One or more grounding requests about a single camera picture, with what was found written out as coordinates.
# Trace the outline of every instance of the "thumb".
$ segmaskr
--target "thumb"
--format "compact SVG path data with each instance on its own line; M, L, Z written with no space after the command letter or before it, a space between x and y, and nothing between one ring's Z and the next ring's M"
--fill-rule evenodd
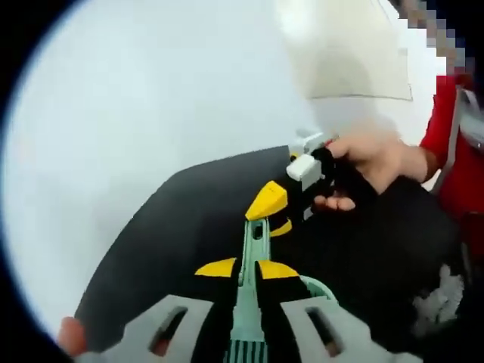
M81 323L71 317L62 319L57 344L71 357L76 357L87 351L84 338L84 328Z
M338 138L335 141L330 142L326 145L326 148L331 152L331 155L335 159L344 157L349 152L350 143L348 138Z

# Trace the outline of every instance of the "black fabric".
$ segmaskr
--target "black fabric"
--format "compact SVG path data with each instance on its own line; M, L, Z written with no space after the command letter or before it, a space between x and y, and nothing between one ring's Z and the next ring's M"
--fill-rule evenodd
M88 347L104 350L124 325L202 265L240 256L244 213L287 165L276 147L186 169L135 214L101 261L76 317ZM375 204L321 213L271 242L271 257L323 281L374 337L402 347L409 301L435 276L458 228L420 185L401 178Z

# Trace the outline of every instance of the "plastic toy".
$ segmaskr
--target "plastic toy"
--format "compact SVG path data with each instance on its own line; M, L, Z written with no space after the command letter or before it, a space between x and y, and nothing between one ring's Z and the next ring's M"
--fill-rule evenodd
M309 218L315 193L330 193L339 176L354 175L318 149L322 139L319 134L299 143L303 152L259 192L247 210L241 259L200 267L192 290L166 296L128 323L116 345L76 361L419 362L374 343L368 326L341 308L323 283L271 261L270 237ZM151 351L159 340L168 343L163 357Z

